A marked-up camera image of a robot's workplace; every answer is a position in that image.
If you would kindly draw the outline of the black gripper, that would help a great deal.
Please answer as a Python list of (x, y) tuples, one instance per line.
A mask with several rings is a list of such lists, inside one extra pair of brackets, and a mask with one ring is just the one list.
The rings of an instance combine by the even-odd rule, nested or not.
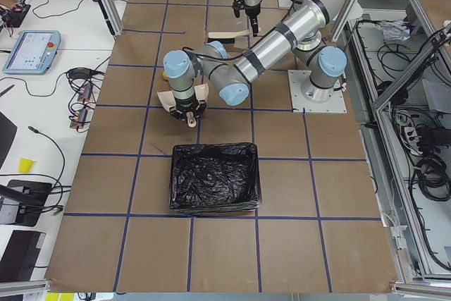
[(178, 120), (187, 121), (187, 113), (192, 112), (194, 119), (198, 119), (206, 109), (206, 101), (197, 98), (175, 99), (175, 106), (169, 109), (169, 113)]
[(259, 23), (258, 23), (258, 15), (261, 12), (261, 6), (246, 6), (246, 15), (250, 20), (250, 27), (252, 29), (252, 36), (257, 37), (259, 34)]

